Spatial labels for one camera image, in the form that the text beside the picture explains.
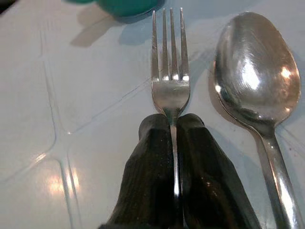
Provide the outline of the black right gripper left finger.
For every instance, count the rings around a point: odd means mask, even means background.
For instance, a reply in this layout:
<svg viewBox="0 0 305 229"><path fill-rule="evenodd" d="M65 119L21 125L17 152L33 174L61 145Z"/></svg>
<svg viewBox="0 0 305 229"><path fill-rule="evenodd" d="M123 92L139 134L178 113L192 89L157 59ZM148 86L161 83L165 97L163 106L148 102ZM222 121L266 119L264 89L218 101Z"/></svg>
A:
<svg viewBox="0 0 305 229"><path fill-rule="evenodd" d="M170 127L163 114L152 114L139 126L118 200L98 229L170 229L176 221L173 182Z"/></svg>

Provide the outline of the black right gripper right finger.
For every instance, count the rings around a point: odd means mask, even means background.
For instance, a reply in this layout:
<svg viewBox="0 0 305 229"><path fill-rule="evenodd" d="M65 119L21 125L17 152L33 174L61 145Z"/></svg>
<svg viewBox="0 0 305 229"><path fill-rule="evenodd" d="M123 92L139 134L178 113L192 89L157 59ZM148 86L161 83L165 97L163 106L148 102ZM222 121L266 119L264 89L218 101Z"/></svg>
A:
<svg viewBox="0 0 305 229"><path fill-rule="evenodd" d="M178 119L183 210L188 229L261 229L231 160L202 119Z"/></svg>

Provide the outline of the silver metal fork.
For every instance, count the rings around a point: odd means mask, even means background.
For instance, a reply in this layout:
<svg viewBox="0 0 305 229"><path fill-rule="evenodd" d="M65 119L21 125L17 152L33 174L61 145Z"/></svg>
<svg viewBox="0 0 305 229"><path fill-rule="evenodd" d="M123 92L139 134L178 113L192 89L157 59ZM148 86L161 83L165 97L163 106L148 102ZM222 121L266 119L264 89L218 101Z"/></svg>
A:
<svg viewBox="0 0 305 229"><path fill-rule="evenodd" d="M180 185L179 157L177 150L177 120L188 104L191 91L183 8L180 8L181 73L178 71L173 9L170 9L170 27L172 58L171 74L168 72L166 10L163 10L162 74L159 74L156 15L155 11L152 12L152 100L156 108L167 117L170 125L174 168L173 190L174 196L179 198L182 191Z"/></svg>

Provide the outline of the silver metal spoon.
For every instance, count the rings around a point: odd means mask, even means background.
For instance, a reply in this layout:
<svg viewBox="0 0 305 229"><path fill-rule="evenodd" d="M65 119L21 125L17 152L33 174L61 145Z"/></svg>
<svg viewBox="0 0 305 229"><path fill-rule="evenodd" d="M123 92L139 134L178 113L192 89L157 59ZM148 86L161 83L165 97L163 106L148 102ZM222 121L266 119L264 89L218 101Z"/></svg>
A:
<svg viewBox="0 0 305 229"><path fill-rule="evenodd" d="M263 15L244 12L224 27L214 56L214 89L226 112L258 133L261 162L278 229L305 229L275 128L296 108L301 79L281 33Z"/></svg>

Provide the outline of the teal green plastic cup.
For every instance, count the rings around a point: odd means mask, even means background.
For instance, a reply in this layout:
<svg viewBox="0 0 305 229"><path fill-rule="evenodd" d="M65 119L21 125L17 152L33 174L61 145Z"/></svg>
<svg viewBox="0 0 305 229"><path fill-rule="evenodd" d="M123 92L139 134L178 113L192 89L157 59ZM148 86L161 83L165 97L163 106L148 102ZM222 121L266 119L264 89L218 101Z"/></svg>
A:
<svg viewBox="0 0 305 229"><path fill-rule="evenodd" d="M95 3L112 16L129 17L140 15L162 6L166 0L64 0L69 3Z"/></svg>

